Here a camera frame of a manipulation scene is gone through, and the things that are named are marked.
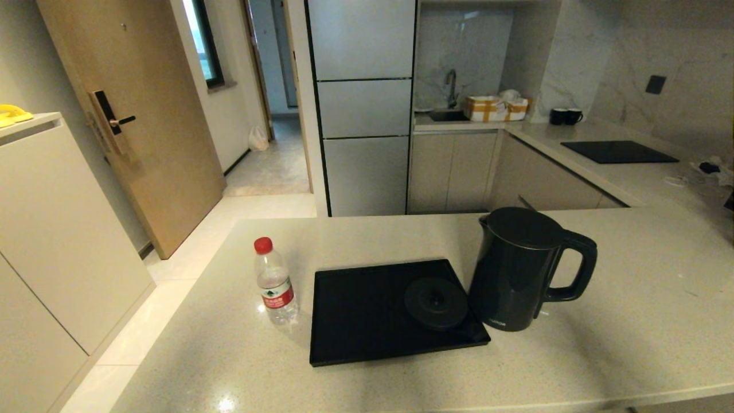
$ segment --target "plastic bottle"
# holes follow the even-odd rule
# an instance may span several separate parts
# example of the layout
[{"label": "plastic bottle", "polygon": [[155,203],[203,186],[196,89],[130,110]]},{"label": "plastic bottle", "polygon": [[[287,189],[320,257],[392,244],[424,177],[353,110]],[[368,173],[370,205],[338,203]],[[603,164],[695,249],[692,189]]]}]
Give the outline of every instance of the plastic bottle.
[{"label": "plastic bottle", "polygon": [[288,266],[268,237],[255,241],[255,252],[255,274],[268,316],[274,324],[285,324],[298,314]]}]

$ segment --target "floor tile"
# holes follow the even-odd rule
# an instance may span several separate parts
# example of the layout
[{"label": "floor tile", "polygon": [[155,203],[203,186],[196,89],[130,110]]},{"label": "floor tile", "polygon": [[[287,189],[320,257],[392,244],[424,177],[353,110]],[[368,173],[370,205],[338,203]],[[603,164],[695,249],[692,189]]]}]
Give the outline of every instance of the floor tile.
[{"label": "floor tile", "polygon": [[311,193],[291,195],[228,196],[209,212],[199,228],[232,229],[252,218],[314,218],[316,198]]},{"label": "floor tile", "polygon": [[101,365],[139,365],[196,280],[160,281],[97,361]]},{"label": "floor tile", "polygon": [[161,260],[152,252],[143,263],[156,283],[171,279],[197,279],[229,232],[226,226],[197,227],[169,259]]},{"label": "floor tile", "polygon": [[273,131],[266,151],[251,151],[228,174],[225,196],[310,192],[299,118],[274,119]]},{"label": "floor tile", "polygon": [[123,393],[137,366],[94,366],[61,413],[107,413]]}]

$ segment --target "black kettle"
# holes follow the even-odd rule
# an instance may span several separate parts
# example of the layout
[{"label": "black kettle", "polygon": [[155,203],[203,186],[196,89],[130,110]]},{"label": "black kettle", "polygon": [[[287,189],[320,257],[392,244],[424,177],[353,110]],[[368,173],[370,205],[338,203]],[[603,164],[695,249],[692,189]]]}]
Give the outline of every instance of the black kettle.
[{"label": "black kettle", "polygon": [[[484,241],[469,289],[469,305],[484,323],[504,331],[528,328],[546,301],[579,298],[594,272],[597,246],[530,209],[500,208],[479,218]],[[581,253],[568,287],[549,288],[563,251]]]}]

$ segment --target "kettle handle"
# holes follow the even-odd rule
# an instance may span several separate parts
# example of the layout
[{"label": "kettle handle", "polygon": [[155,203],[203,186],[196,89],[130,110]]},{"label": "kettle handle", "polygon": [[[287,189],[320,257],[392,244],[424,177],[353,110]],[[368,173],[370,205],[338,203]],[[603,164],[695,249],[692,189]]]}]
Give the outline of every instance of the kettle handle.
[{"label": "kettle handle", "polygon": [[597,246],[594,240],[568,230],[564,230],[564,232],[563,243],[561,244],[561,250],[556,256],[556,262],[553,264],[553,271],[555,272],[563,251],[567,249],[576,250],[581,253],[581,266],[570,286],[548,288],[545,291],[545,301],[571,301],[581,297],[581,294],[584,293],[586,286],[589,284],[594,267],[596,266]]}]

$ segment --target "induction cooktop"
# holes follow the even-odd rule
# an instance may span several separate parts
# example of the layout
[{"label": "induction cooktop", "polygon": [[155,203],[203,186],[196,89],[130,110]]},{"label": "induction cooktop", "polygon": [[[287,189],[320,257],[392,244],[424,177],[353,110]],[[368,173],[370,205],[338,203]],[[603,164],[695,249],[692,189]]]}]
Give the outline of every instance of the induction cooktop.
[{"label": "induction cooktop", "polygon": [[447,259],[316,272],[314,367],[489,341]]},{"label": "induction cooktop", "polygon": [[678,159],[674,157],[669,157],[632,140],[561,142],[561,145],[590,158],[596,163],[678,162]]}]

